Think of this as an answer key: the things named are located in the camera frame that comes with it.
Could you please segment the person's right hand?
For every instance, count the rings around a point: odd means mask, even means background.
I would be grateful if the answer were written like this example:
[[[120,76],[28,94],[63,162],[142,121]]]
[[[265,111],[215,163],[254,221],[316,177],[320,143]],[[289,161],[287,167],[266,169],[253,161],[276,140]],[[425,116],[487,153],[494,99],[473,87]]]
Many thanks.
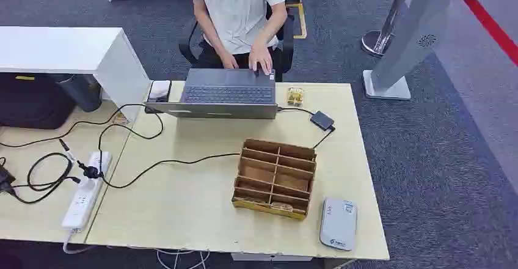
[[[230,54],[228,51],[223,50],[218,53],[218,56],[220,57],[224,68],[227,68],[227,69],[239,68],[239,65],[238,65],[234,55]]]

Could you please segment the person's left hand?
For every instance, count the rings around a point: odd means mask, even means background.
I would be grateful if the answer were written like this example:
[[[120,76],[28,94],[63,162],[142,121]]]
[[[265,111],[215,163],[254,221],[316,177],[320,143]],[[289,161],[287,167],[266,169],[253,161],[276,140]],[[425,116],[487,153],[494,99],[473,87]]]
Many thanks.
[[[249,53],[249,68],[257,72],[262,70],[265,75],[272,72],[272,57],[265,44],[259,43],[251,47]]]

